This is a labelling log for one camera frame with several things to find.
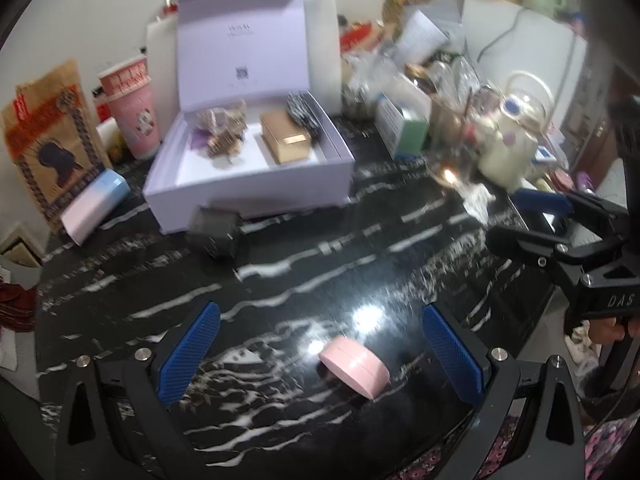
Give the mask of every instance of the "purple box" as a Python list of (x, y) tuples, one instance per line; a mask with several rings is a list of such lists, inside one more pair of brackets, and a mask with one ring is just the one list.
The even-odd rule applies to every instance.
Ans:
[[(199, 205), (255, 218), (338, 205), (348, 197), (353, 155), (308, 92), (303, 0), (178, 0), (180, 113), (143, 190), (163, 232), (187, 228)], [(260, 115), (305, 92), (323, 131), (307, 160), (277, 164)], [(211, 159), (198, 142), (198, 110), (244, 99), (248, 129), (239, 155)]]

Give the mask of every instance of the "finger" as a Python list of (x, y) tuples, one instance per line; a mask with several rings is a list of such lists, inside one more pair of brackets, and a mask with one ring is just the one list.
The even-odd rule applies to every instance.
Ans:
[(629, 321), (629, 335), (631, 337), (636, 337), (640, 335), (640, 317), (636, 317)]
[(625, 328), (616, 323), (616, 318), (592, 319), (589, 326), (589, 339), (594, 343), (605, 345), (625, 338)]

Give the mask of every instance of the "box lid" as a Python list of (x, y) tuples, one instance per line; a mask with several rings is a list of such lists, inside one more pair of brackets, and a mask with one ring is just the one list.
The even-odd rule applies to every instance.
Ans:
[(178, 0), (180, 108), (309, 88), (304, 0)]

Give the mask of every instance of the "black marble countertop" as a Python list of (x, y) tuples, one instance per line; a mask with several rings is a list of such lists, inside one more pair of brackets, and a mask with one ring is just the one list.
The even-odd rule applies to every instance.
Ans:
[[(85, 245), (52, 240), (36, 355), (54, 433), (79, 355), (126, 358), (207, 298), (222, 311), (220, 334), (171, 414), (217, 478), (379, 478), (463, 420), (468, 406), (424, 339), (421, 307), (445, 303), (489, 348), (517, 354), (550, 282), (491, 256), (484, 229), (420, 162), (390, 161), (372, 128), (337, 126), (356, 158), (351, 204), (246, 224), (233, 264), (159, 233), (142, 197), (148, 163), (119, 168), (132, 193)], [(519, 221), (498, 196), (490, 223)], [(319, 367), (319, 349), (341, 333), (389, 368), (376, 400)], [(135, 453), (155, 471), (143, 443)]]

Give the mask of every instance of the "pink round container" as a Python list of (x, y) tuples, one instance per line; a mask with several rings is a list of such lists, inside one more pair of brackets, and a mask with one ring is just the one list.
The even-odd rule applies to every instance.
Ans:
[(134, 89), (107, 98), (131, 154), (140, 159), (151, 158), (160, 146), (150, 81), (146, 78)]
[(146, 56), (136, 56), (98, 74), (107, 97), (127, 92), (146, 81)]
[(389, 382), (389, 370), (373, 352), (341, 335), (320, 352), (320, 360), (350, 388), (373, 399)]

